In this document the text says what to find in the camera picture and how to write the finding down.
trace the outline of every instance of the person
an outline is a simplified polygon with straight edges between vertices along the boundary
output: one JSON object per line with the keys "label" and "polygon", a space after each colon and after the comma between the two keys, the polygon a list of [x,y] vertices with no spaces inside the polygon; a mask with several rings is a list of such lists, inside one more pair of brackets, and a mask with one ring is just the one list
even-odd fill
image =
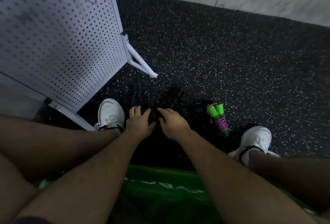
{"label": "person", "polygon": [[[327,159],[278,157],[268,151],[265,127],[249,129],[226,155],[179,113],[158,110],[164,134],[187,153],[224,223],[317,223],[267,180],[322,212],[329,208]],[[106,223],[134,150],[155,127],[150,111],[131,108],[124,130],[121,106],[106,99],[98,112],[101,130],[94,132],[1,116],[0,223]],[[43,191],[32,184],[62,171],[68,172]]]}

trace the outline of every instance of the perforated metal panel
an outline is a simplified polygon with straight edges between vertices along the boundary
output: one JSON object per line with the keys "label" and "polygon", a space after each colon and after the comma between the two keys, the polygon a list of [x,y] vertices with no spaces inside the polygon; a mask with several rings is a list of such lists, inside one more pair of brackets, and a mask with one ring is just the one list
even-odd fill
{"label": "perforated metal panel", "polygon": [[77,111],[126,62],[111,0],[0,0],[0,72]]}

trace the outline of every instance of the person's left arm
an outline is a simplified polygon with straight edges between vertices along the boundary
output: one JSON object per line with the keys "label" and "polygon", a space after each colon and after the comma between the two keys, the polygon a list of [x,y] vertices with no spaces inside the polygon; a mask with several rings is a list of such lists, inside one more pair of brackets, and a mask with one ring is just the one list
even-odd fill
{"label": "person's left arm", "polygon": [[150,111],[141,115],[141,107],[131,108],[124,133],[40,193],[18,217],[35,216],[52,223],[106,223],[136,147],[155,127],[155,122],[148,124]]}

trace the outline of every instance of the white shoe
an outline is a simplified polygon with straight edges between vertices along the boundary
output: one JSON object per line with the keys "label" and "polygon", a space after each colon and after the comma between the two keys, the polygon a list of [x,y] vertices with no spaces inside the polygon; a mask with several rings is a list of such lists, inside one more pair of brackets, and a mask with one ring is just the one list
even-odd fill
{"label": "white shoe", "polygon": [[99,123],[96,127],[103,129],[124,130],[125,114],[120,104],[114,99],[105,99],[101,102],[98,112]]}
{"label": "white shoe", "polygon": [[252,127],[243,134],[240,147],[228,155],[245,166],[249,165],[248,153],[252,149],[259,149],[266,154],[279,157],[278,154],[268,151],[271,140],[272,134],[269,129],[262,126]]}

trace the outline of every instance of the hand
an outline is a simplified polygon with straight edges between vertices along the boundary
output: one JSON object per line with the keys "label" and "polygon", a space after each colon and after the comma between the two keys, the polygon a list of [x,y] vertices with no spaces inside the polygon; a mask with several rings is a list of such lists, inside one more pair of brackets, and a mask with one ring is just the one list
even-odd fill
{"label": "hand", "polygon": [[156,123],[148,124],[151,109],[141,115],[141,106],[134,106],[129,110],[129,119],[126,121],[126,131],[130,131],[139,141],[151,135]]}
{"label": "hand", "polygon": [[179,141],[182,137],[185,137],[191,130],[188,122],[179,115],[178,112],[172,109],[158,108],[158,111],[164,116],[159,118],[160,126],[163,133],[172,140]]}

